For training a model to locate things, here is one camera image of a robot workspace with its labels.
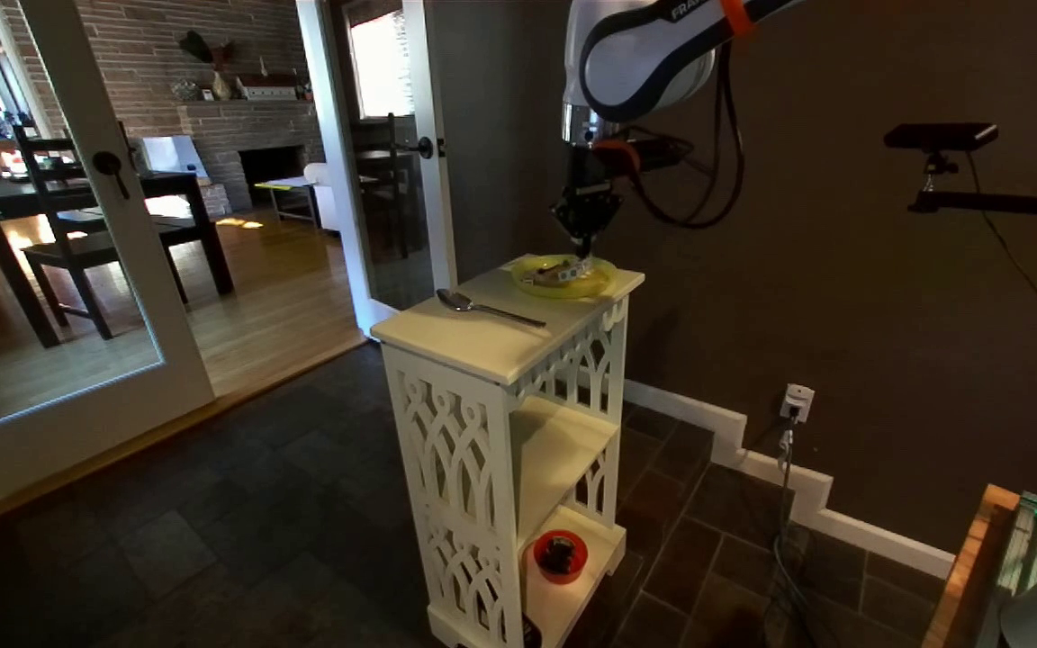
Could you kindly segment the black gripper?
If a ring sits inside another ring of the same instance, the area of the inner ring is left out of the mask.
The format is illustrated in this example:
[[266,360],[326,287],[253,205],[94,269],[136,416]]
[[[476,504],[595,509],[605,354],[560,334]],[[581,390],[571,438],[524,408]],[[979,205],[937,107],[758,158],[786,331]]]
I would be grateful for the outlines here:
[[564,187],[551,209],[571,252],[591,254],[595,236],[611,224],[619,199],[611,181],[619,175],[619,152],[611,143],[571,146],[564,164]]

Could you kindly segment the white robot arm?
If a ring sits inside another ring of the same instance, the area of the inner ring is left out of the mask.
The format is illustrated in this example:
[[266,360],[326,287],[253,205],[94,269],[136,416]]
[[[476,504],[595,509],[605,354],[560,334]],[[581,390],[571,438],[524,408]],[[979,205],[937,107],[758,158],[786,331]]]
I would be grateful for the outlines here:
[[[732,42],[795,0],[571,0],[564,20],[560,140],[567,146],[564,192],[553,205],[571,252],[591,254],[611,224],[627,175],[642,205],[685,229],[715,228],[737,202],[744,146],[732,91]],[[732,137],[735,185],[715,211],[721,162],[696,162],[679,137],[642,131],[642,120],[714,85],[714,137]],[[690,164],[705,187],[690,211],[667,211],[645,174]]]

